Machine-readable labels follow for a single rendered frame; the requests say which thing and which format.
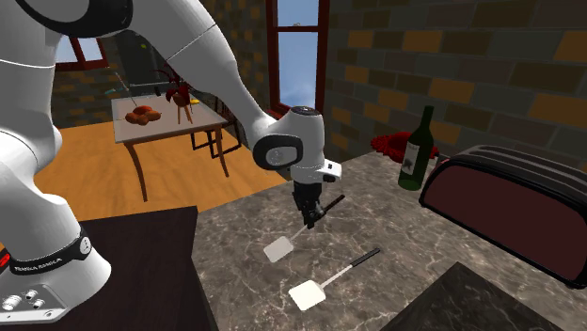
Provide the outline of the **green wine bottle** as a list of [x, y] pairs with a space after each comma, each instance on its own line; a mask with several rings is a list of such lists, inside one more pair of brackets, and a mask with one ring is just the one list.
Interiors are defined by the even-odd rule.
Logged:
[[434, 109], [432, 105], [424, 107], [419, 127], [407, 140], [398, 179], [398, 184], [405, 190], [418, 191], [421, 188], [434, 146], [434, 138], [430, 131]]

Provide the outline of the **tall red-framed window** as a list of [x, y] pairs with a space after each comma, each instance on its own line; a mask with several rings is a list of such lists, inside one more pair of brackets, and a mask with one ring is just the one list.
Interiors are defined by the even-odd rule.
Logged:
[[330, 0], [265, 0], [269, 110], [324, 108]]

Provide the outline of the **white dining table wooden legs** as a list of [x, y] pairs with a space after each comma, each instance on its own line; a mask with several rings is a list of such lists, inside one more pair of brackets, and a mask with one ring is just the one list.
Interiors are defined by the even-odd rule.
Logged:
[[[161, 140], [184, 134], [213, 131], [220, 163], [226, 176], [229, 175], [225, 162], [221, 141], [221, 129], [228, 122], [215, 111], [203, 103], [186, 106], [184, 111], [175, 111], [173, 102], [168, 102], [164, 96], [141, 96], [114, 99], [112, 103], [113, 127], [115, 142], [123, 144], [128, 150], [137, 173], [141, 193], [144, 201], [148, 200], [143, 170], [135, 151], [135, 145]], [[125, 119], [127, 113], [140, 105], [150, 106], [162, 114], [156, 121], [149, 121], [145, 125], [133, 124]]]

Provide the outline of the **dark robot stand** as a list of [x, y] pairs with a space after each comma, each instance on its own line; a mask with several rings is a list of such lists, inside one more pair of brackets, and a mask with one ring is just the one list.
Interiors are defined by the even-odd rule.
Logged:
[[0, 331], [219, 331], [192, 249], [198, 209], [83, 221], [112, 273], [100, 291], [54, 323]]

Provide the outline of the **dark red toaster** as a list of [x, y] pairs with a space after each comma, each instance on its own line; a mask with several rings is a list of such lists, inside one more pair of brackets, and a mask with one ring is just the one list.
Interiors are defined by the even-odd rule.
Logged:
[[587, 288], [587, 173], [479, 145], [439, 163], [420, 205], [573, 289]]

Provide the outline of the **small red-framed window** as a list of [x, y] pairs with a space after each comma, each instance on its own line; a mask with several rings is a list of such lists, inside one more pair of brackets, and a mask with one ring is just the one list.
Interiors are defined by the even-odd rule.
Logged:
[[57, 71], [87, 71], [108, 67], [101, 41], [63, 36], [56, 48]]

